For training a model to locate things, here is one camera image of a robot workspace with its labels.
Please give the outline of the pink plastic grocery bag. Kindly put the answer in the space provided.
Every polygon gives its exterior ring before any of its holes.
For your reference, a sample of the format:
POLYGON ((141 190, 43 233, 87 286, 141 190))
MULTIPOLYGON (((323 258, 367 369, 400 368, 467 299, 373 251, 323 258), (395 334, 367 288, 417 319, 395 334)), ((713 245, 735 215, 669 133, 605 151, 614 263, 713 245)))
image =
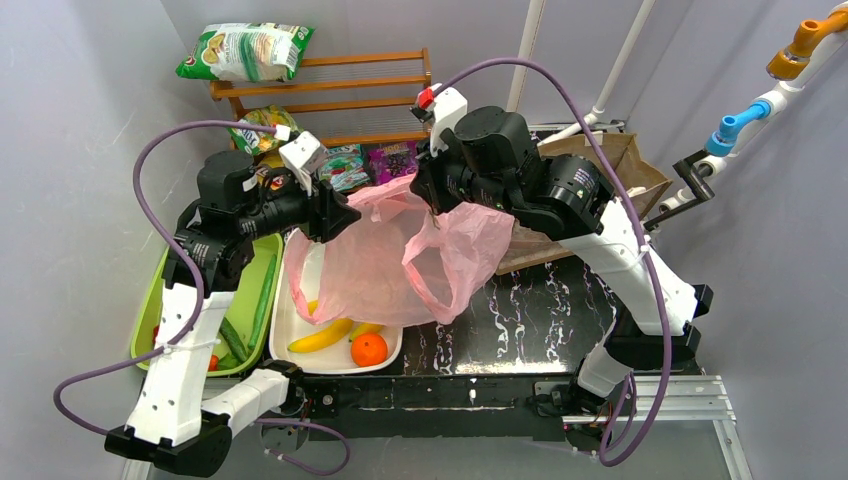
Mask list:
POLYGON ((412 176, 349 196, 361 219, 325 246, 325 263, 366 295, 375 323, 450 324, 495 274, 511 242, 512 216, 462 203, 435 215, 410 191, 412 176))

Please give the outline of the orange fruit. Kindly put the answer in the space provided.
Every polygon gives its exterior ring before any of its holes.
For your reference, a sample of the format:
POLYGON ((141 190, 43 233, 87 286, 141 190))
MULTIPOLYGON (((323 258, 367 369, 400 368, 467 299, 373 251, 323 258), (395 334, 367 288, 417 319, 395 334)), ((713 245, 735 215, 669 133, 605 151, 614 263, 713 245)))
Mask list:
POLYGON ((378 333, 364 333, 351 342, 351 358, 359 367, 370 367, 384 362, 388 356, 388 345, 378 333))

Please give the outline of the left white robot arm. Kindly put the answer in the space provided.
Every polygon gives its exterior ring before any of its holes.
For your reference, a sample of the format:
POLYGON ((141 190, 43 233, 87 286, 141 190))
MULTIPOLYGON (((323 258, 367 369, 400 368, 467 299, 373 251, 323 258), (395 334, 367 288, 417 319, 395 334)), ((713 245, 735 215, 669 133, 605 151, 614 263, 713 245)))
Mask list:
POLYGON ((210 156, 197 176, 199 221, 180 227, 162 272, 162 311, 141 394, 105 448, 174 474, 207 478, 234 437, 284 404, 290 374, 261 368, 203 399, 221 324, 254 256, 256 239, 304 227, 310 239, 336 238, 360 215, 322 181, 268 196, 252 158, 235 150, 210 156))

